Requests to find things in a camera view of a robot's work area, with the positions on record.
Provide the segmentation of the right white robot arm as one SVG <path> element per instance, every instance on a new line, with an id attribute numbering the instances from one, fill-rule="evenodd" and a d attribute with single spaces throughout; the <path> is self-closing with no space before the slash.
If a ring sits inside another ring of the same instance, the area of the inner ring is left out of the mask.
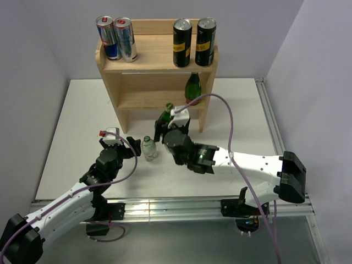
<path id="1" fill-rule="evenodd" d="M 281 156 L 230 152 L 219 146 L 195 143 L 188 136 L 190 118 L 155 121 L 154 140 L 162 142 L 177 165 L 199 174 L 238 174 L 258 179 L 257 186 L 242 188 L 239 211 L 251 214 L 257 207 L 281 199 L 292 204 L 305 202 L 306 168 L 290 151 Z"/>

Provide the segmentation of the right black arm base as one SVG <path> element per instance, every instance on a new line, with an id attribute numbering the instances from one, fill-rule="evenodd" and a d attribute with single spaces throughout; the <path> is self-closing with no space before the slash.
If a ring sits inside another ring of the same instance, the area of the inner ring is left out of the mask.
<path id="1" fill-rule="evenodd" d="M 221 199 L 221 214 L 223 217 L 235 218 L 235 224 L 240 235 L 251 237 L 265 226 L 264 220 L 269 223 L 270 204 L 264 203 L 261 208 L 264 217 L 260 220 L 260 210 L 245 203 L 245 194 L 248 187 L 241 189 L 239 197 L 235 199 Z"/>

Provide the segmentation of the black yellow can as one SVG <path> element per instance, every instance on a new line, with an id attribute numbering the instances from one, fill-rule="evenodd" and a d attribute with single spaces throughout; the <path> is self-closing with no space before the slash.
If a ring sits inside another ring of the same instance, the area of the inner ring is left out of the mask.
<path id="1" fill-rule="evenodd" d="M 173 63 L 185 68 L 190 63 L 192 23 L 187 18 L 180 18 L 173 24 Z"/>
<path id="2" fill-rule="evenodd" d="M 217 23 L 214 18 L 201 18 L 197 23 L 195 62 L 201 67 L 212 64 Z"/>

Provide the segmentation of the clear soda bottle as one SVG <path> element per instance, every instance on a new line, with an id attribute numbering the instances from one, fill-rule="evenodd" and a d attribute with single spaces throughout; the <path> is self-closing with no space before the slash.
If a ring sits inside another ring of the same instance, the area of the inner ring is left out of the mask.
<path id="1" fill-rule="evenodd" d="M 147 161 L 152 161 L 157 157 L 156 144 L 149 136 L 143 138 L 141 150 Z"/>

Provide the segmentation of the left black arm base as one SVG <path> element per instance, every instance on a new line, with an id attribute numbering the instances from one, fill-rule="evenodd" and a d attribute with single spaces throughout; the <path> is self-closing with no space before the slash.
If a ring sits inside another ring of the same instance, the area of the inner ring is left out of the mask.
<path id="1" fill-rule="evenodd" d="M 89 239 L 100 242 L 110 243 L 123 238 L 126 228 L 115 221 L 124 219 L 125 203 L 107 203 L 92 218 L 86 221 L 86 235 Z M 112 228 L 118 228 L 122 232 L 114 239 L 102 239 Z"/>

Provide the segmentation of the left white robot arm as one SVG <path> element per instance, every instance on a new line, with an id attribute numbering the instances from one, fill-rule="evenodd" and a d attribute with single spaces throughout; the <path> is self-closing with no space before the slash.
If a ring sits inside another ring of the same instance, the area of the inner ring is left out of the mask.
<path id="1" fill-rule="evenodd" d="M 14 215 L 1 236 L 1 260 L 36 263 L 44 249 L 83 221 L 102 219 L 107 213 L 103 193 L 119 182 L 116 176 L 126 159 L 141 155 L 141 141 L 102 131 L 103 149 L 95 163 L 66 193 L 23 217 Z"/>

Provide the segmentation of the dark green glass bottle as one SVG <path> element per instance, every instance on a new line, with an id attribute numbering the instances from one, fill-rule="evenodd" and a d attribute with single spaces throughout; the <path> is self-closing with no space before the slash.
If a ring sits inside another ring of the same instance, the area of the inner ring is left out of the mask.
<path id="1" fill-rule="evenodd" d="M 190 103 L 197 97 L 201 96 L 202 87 L 200 77 L 197 72 L 192 72 L 185 86 L 185 99 L 186 103 Z"/>

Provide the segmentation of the green bottle with label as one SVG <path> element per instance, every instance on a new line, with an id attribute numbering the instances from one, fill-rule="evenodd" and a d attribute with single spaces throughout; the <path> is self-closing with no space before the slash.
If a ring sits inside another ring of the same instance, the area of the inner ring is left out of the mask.
<path id="1" fill-rule="evenodd" d="M 167 103 L 163 113 L 159 117 L 159 121 L 163 123 L 167 123 L 171 120 L 171 110 L 174 108 L 172 103 Z"/>

